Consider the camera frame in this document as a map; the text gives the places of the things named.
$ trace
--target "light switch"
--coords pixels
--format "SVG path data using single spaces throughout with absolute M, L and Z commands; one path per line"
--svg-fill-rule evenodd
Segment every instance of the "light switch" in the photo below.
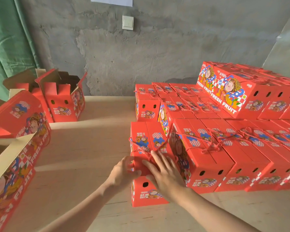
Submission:
M 122 29 L 133 30 L 134 17 L 122 16 Z

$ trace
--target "forearm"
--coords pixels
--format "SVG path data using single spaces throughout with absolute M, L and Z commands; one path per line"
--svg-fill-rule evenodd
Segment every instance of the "forearm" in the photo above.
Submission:
M 117 189 L 103 183 L 76 207 L 50 223 L 40 232 L 85 232 L 101 208 L 117 193 Z
M 178 202 L 207 232 L 257 232 L 256 228 L 204 199 L 192 189 L 182 190 Z

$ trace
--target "white paper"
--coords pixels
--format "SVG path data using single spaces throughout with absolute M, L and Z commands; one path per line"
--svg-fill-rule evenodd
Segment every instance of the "white paper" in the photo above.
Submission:
M 107 3 L 113 5 L 123 5 L 132 7 L 133 0 L 91 0 L 94 2 Z

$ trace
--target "green curtain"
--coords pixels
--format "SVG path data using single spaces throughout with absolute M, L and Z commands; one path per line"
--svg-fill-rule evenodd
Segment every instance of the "green curtain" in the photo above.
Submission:
M 8 99 L 5 78 L 40 68 L 19 0 L 0 0 L 0 99 Z

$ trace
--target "light wood surface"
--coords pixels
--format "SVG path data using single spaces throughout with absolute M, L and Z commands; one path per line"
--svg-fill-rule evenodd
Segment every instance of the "light wood surface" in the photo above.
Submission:
M 39 231 L 92 193 L 130 154 L 130 122 L 135 120 L 134 97 L 86 97 L 79 122 L 52 124 L 51 142 L 4 232 Z M 203 196 L 263 232 L 290 232 L 290 190 Z M 97 231 L 205 230 L 173 204 L 132 208 L 127 189 L 103 207 L 88 230 Z

